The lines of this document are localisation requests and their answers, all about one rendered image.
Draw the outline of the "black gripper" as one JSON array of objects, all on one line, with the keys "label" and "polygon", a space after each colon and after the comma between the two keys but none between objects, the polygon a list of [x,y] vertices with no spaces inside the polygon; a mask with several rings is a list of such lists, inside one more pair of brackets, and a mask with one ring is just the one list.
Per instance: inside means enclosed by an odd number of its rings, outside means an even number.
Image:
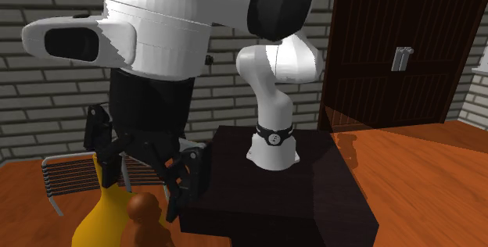
[{"label": "black gripper", "polygon": [[[188,121],[194,83],[193,77],[160,81],[111,69],[112,122],[101,104],[91,105],[87,111],[84,147],[95,152],[96,164],[101,167],[101,186],[109,188],[122,176],[126,189],[131,189],[126,153],[149,162],[169,191],[166,213],[169,223],[179,216],[182,208],[196,201],[210,183],[209,142],[178,152],[178,139]],[[113,129],[118,136],[115,140]],[[166,166],[165,162],[176,153],[173,163]]]}]

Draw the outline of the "brown figure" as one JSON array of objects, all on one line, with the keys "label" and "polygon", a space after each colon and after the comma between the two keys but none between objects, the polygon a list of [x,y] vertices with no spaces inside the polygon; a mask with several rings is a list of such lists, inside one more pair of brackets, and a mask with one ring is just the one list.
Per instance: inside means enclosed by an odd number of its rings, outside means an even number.
[{"label": "brown figure", "polygon": [[132,196],[127,214],[120,247],[176,247],[170,231],[160,223],[162,209],[156,196],[148,192]]}]

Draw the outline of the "metal chair with dark slats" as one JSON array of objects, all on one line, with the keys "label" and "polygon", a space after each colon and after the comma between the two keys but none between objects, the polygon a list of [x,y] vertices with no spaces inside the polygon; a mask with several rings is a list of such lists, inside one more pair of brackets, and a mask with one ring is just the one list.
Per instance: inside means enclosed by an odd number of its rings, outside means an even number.
[{"label": "metal chair with dark slats", "polygon": [[[46,195],[53,209],[63,215],[54,197],[76,192],[100,189],[95,172],[97,159],[92,160],[93,152],[72,153],[46,157],[41,163]],[[127,191],[135,186],[159,185],[163,187],[166,200],[169,191],[156,171],[146,163],[122,153],[121,174],[116,180]]]}]

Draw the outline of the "yellow vase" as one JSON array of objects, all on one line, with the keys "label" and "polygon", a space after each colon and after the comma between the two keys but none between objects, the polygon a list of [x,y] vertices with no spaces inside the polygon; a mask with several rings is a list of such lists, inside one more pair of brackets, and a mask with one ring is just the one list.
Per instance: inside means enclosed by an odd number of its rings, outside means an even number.
[{"label": "yellow vase", "polygon": [[102,167],[94,153],[92,160],[100,185],[100,198],[77,226],[71,247],[136,247],[135,224],[127,215],[127,204],[136,195],[129,180],[126,159],[122,157],[124,186],[102,186]]}]

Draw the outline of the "dark robot stand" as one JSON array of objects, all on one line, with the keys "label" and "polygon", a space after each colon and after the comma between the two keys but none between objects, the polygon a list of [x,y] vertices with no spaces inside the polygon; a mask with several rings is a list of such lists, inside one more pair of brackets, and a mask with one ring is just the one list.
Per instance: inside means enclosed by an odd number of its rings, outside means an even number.
[{"label": "dark robot stand", "polygon": [[282,171],[246,158],[254,132],[217,129],[210,186],[181,211],[181,231],[232,247],[373,247],[379,223],[328,132],[295,130],[300,161]]}]

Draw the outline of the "dark brown wooden door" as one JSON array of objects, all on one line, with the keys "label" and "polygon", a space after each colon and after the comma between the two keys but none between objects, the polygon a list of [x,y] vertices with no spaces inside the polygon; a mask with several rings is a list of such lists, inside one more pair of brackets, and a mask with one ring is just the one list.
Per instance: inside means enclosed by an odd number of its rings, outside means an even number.
[{"label": "dark brown wooden door", "polygon": [[441,123],[488,0],[335,0],[318,127]]}]

